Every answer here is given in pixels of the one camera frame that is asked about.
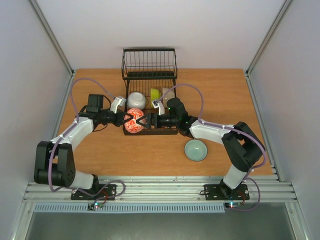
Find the lime green bowl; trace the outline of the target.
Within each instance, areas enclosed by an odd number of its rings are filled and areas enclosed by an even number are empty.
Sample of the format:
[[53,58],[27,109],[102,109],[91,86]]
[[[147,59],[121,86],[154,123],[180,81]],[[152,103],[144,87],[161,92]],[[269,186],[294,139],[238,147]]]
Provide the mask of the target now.
[[161,97],[161,93],[157,88],[150,89],[150,101],[153,102]]

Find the pale teal bowl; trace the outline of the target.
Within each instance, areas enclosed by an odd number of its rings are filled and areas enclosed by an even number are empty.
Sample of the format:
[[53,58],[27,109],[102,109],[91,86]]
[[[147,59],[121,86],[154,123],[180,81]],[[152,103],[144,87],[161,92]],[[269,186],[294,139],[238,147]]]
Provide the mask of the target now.
[[200,162],[206,158],[208,149],[202,141],[192,139],[185,144],[184,153],[191,161]]

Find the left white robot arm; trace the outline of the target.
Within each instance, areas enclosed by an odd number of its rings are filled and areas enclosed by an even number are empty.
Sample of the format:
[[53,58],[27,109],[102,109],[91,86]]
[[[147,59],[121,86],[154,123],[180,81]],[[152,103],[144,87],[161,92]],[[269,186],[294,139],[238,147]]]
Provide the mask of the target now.
[[37,145],[33,177],[37,184],[48,185],[53,192],[57,190],[54,186],[59,189],[82,189],[89,199],[96,199],[100,195],[97,177],[76,170],[74,150],[99,125],[120,127],[124,124],[127,113],[118,108],[125,105],[126,99],[115,97],[106,109],[103,108],[104,99],[105,95],[90,94],[87,104],[66,130],[52,140],[41,141]]

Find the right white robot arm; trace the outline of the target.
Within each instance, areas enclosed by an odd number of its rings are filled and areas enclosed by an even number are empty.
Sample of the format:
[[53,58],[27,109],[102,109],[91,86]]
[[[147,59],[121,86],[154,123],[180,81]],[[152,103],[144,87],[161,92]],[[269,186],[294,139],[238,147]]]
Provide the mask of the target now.
[[209,140],[224,146],[231,166],[219,183],[219,192],[223,199],[234,197],[243,180],[256,167],[256,162],[261,157],[264,161],[267,158],[265,147],[244,122],[222,125],[198,119],[188,114],[179,98],[172,98],[167,102],[168,114],[163,112],[163,105],[157,100],[152,104],[160,113],[148,113],[139,117],[136,120],[138,125],[147,129],[176,127],[182,136]]

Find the orange patterned white bowl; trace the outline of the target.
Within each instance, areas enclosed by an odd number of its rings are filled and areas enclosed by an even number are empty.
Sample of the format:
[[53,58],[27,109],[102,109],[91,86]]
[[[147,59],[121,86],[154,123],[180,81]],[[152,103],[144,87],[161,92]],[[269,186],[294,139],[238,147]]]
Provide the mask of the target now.
[[124,124],[124,128],[131,134],[137,134],[141,132],[144,127],[137,123],[137,119],[143,117],[145,115],[144,112],[138,108],[131,108],[127,111],[127,113],[132,115],[133,118]]

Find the cream beige bowl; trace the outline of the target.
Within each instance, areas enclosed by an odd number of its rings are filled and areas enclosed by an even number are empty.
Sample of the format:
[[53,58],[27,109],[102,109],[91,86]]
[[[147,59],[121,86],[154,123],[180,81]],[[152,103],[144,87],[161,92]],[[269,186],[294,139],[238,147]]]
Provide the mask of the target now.
[[175,98],[174,91],[166,87],[162,88],[162,95],[163,95],[163,98],[162,98],[163,104],[166,104],[168,100]]

